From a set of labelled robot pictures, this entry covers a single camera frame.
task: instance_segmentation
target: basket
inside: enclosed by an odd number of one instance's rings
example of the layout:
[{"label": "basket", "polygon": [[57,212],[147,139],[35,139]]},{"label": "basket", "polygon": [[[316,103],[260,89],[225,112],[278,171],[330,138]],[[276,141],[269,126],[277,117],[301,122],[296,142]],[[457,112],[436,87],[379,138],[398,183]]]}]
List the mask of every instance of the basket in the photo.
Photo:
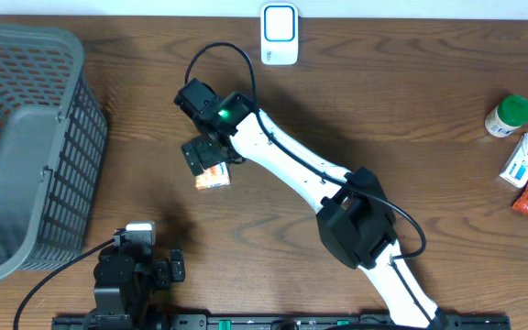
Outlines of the basket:
[{"label": "basket", "polygon": [[68,31],[0,25],[0,279],[83,248],[108,130],[82,70]]}]

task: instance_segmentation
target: white backdrop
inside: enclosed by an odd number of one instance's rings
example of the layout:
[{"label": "white backdrop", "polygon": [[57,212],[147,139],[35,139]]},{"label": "white backdrop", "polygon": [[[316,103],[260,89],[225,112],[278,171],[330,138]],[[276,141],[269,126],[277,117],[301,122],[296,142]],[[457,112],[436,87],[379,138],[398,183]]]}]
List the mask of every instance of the white backdrop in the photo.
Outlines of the white backdrop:
[{"label": "white backdrop", "polygon": [[[0,14],[257,17],[262,0],[0,0]],[[301,17],[528,19],[528,0],[293,0]]]}]

